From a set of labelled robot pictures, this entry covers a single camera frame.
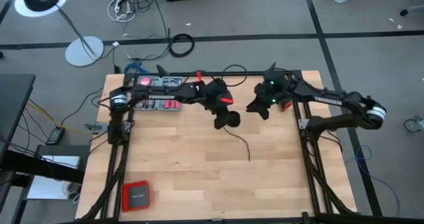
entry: white lamp base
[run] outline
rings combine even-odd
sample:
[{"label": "white lamp base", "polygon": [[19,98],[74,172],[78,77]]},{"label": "white lamp base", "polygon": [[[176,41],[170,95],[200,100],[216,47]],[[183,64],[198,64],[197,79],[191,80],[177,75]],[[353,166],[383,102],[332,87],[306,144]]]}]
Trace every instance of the white lamp base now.
[{"label": "white lamp base", "polygon": [[81,39],[73,41],[66,49],[65,58],[73,66],[88,66],[96,62],[105,49],[103,42],[94,36],[85,36],[85,41],[89,44],[93,53],[87,46],[82,45]]}]

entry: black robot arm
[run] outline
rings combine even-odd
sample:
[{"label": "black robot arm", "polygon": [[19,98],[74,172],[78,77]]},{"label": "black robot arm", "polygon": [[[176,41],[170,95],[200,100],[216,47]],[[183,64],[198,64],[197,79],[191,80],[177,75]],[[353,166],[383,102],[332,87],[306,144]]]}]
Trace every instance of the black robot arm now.
[{"label": "black robot arm", "polygon": [[247,106],[247,112],[257,112],[263,119],[269,118],[268,108],[275,103],[294,102],[327,103],[344,107],[348,114],[329,118],[312,116],[300,120],[299,127],[309,140],[317,141],[327,129],[362,127],[379,129],[386,117],[386,110],[371,97],[362,97],[358,92],[337,92],[318,89],[294,75],[292,72],[275,68],[275,64],[264,74],[264,82],[254,88],[255,100]]},{"label": "black robot arm", "polygon": [[214,127],[220,129],[225,125],[237,127],[240,124],[240,115],[229,111],[228,106],[233,104],[233,97],[225,82],[219,78],[207,85],[201,80],[185,82],[178,87],[166,86],[123,86],[110,92],[111,120],[108,127],[109,144],[125,144],[129,140],[128,126],[124,122],[124,114],[145,99],[176,100],[184,104],[199,103],[205,110],[210,110],[217,118]]}]

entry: red case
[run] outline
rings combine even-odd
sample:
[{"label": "red case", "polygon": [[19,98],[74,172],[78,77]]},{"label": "red case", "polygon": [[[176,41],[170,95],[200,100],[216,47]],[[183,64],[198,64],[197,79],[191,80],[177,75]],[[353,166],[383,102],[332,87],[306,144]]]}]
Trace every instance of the red case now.
[{"label": "red case", "polygon": [[123,210],[123,212],[146,209],[149,206],[150,200],[148,199],[148,203],[145,206],[140,206],[140,207],[136,207],[136,208],[130,208],[129,207],[129,200],[128,200],[129,189],[133,188],[133,187],[137,187],[137,186],[147,186],[147,190],[148,190],[148,182],[146,180],[122,185],[122,187],[121,187],[121,193],[122,193],[121,200],[122,200],[122,210]]}]

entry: wooden tabletop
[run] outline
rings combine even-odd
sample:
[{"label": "wooden tabletop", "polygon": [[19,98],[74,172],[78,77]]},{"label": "wooden tabletop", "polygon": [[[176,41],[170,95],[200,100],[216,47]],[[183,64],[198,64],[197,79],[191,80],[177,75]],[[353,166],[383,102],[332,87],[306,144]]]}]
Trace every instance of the wooden tabletop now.
[{"label": "wooden tabletop", "polygon": [[[318,71],[303,71],[303,77],[323,86]],[[235,84],[242,77],[224,79]],[[282,113],[275,105],[266,121],[245,112],[262,79],[252,76],[230,87],[235,104],[229,109],[240,113],[241,124],[228,130],[248,142],[251,162],[245,144],[214,129],[215,116],[201,105],[182,105],[179,112],[135,111],[125,182],[147,180],[150,207],[121,212],[120,221],[299,217],[303,211],[313,215],[293,108]],[[108,75],[103,98],[122,84],[123,75]],[[313,115],[330,116],[328,105],[309,105]],[[97,121],[109,121],[107,108],[100,107]],[[98,138],[92,148],[105,139]],[[320,139],[319,147],[329,185],[356,210],[339,146]],[[76,217],[87,213],[102,192],[110,153],[111,145],[104,144],[90,155]],[[114,201],[115,191],[109,213]]]}]

